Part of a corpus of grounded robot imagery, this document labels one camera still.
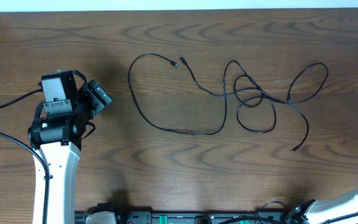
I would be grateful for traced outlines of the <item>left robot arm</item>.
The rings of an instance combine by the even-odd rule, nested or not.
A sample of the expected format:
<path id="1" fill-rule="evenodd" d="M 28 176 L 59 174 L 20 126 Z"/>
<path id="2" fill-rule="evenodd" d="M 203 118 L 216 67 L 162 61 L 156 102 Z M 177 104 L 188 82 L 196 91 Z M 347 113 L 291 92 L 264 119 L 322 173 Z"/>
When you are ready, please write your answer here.
<path id="1" fill-rule="evenodd" d="M 76 170 L 87 126 L 112 98 L 95 80 L 77 70 L 42 76 L 44 101 L 28 129 L 34 152 L 33 223 L 74 223 Z"/>

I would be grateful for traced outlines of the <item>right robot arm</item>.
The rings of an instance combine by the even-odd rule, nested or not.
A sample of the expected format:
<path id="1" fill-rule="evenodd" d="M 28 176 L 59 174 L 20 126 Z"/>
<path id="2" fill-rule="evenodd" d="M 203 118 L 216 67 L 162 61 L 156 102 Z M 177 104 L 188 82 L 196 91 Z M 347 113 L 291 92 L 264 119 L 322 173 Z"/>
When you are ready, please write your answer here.
<path id="1" fill-rule="evenodd" d="M 286 215 L 287 223 L 358 223 L 358 188 L 330 200 L 310 200 Z"/>

